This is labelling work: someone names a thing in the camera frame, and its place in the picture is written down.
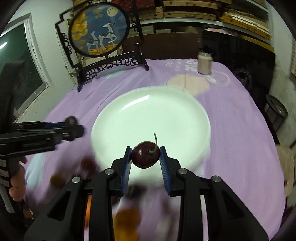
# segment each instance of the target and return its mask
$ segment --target silver screw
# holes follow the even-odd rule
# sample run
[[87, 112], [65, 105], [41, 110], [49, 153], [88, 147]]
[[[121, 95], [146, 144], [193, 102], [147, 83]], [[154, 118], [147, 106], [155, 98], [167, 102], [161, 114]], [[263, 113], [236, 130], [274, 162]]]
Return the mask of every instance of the silver screw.
[[105, 171], [105, 173], [106, 173], [107, 175], [111, 175], [111, 174], [113, 174], [113, 172], [114, 172], [114, 170], [111, 169], [111, 168], [108, 168], [108, 169], [106, 169], [106, 171]]
[[73, 183], [79, 183], [80, 180], [81, 180], [80, 177], [73, 177], [73, 178], [72, 178], [72, 182], [73, 182]]
[[178, 172], [179, 172], [180, 174], [184, 175], [184, 174], [187, 173], [187, 169], [185, 169], [185, 168], [180, 168], [180, 169], [178, 170]]
[[213, 176], [212, 179], [213, 179], [213, 181], [216, 182], [216, 183], [218, 183], [218, 182], [221, 181], [221, 178], [220, 178], [219, 176]]

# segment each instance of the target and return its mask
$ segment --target white deer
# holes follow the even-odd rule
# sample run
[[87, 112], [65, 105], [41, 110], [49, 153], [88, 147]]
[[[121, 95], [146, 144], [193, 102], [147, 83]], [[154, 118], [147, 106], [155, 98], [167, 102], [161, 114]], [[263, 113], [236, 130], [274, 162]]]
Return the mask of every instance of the white deer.
[[114, 41], [117, 39], [117, 37], [113, 33], [113, 29], [111, 28], [110, 24], [114, 25], [115, 23], [110, 22], [110, 23], [106, 23], [105, 25], [103, 25], [103, 27], [108, 28], [108, 34], [99, 35], [100, 45], [103, 48], [103, 50], [106, 50], [106, 47], [103, 44], [104, 39], [111, 39], [111, 41], [109, 41], [109, 43], [112, 43], [113, 46], [114, 46]]
[[98, 38], [94, 35], [94, 31], [90, 34], [90, 36], [92, 36], [94, 38], [94, 42], [91, 44], [91, 43], [87, 43], [87, 49], [88, 49], [88, 52], [90, 51], [90, 48], [91, 46], [95, 45], [96, 46], [96, 49], [97, 51], [99, 51], [99, 46], [98, 46]]

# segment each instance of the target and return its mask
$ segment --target painted moon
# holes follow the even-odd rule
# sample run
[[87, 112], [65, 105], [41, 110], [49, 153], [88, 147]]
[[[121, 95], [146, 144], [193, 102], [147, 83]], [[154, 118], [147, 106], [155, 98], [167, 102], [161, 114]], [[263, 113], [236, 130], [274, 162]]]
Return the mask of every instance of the painted moon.
[[110, 7], [107, 9], [107, 15], [109, 17], [114, 17], [118, 13], [118, 9], [116, 7]]

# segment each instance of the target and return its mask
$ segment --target plate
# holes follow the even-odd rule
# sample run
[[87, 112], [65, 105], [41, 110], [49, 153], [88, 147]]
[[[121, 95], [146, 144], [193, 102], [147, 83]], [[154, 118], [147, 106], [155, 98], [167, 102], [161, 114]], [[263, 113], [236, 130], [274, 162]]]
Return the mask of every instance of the plate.
[[[127, 146], [155, 142], [169, 157], [193, 170], [210, 146], [210, 121], [202, 105], [191, 95], [172, 87], [147, 87], [127, 92], [99, 114], [91, 132], [97, 164], [105, 169], [124, 156]], [[132, 164], [129, 184], [163, 183], [159, 162], [147, 169]]]
[[93, 3], [72, 20], [70, 43], [83, 56], [105, 56], [122, 45], [129, 26], [129, 18], [120, 6], [107, 2]]

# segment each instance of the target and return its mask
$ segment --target window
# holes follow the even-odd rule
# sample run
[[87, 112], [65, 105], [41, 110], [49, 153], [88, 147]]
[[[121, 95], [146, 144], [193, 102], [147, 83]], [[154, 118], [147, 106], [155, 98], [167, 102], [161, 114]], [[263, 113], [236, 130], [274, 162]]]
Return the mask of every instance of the window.
[[35, 98], [48, 87], [45, 74], [40, 67], [41, 58], [34, 49], [30, 18], [11, 26], [0, 36], [0, 73], [7, 62], [26, 61], [26, 78], [17, 93], [15, 117], [24, 113]]

